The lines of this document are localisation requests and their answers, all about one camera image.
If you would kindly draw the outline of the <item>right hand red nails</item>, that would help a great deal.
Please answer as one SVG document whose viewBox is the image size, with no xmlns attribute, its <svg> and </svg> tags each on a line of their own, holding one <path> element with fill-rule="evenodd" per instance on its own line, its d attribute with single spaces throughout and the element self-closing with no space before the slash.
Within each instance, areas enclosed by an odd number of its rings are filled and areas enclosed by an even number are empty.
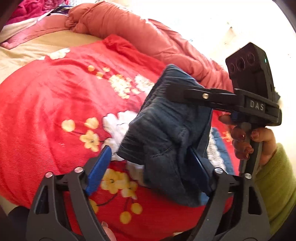
<svg viewBox="0 0 296 241">
<path fill-rule="evenodd" d="M 250 155 L 254 152 L 254 148 L 250 144 L 251 141 L 255 143 L 262 143 L 259 166 L 266 165 L 276 153 L 277 145 L 275 136 L 269 128 L 256 128 L 250 133 L 246 133 L 231 120 L 229 114 L 221 115 L 219 120 L 222 123 L 233 127 L 231 131 L 231 138 L 233 139 L 232 145 L 234 147 L 235 156 L 238 159 L 249 159 Z"/>
</svg>

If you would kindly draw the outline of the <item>left hand red nails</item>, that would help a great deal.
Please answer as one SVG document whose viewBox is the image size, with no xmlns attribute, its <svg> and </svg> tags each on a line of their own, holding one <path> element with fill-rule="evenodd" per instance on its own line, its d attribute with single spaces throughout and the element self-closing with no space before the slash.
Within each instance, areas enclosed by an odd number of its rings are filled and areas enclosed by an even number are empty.
<svg viewBox="0 0 296 241">
<path fill-rule="evenodd" d="M 106 222 L 102 222 L 101 223 L 105 233 L 107 234 L 108 238 L 110 239 L 110 241 L 117 241 L 115 234 L 112 232 L 112 230 L 108 227 L 108 224 Z"/>
</svg>

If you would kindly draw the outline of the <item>right forearm green sleeve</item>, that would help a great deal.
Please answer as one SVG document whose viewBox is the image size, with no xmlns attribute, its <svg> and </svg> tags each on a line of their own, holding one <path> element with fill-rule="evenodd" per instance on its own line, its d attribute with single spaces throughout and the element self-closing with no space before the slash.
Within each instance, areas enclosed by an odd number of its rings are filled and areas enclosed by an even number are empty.
<svg viewBox="0 0 296 241">
<path fill-rule="evenodd" d="M 295 206 L 295 176 L 282 144 L 276 145 L 276 152 L 257 173 L 255 183 L 267 210 L 271 235 L 274 235 Z"/>
</svg>

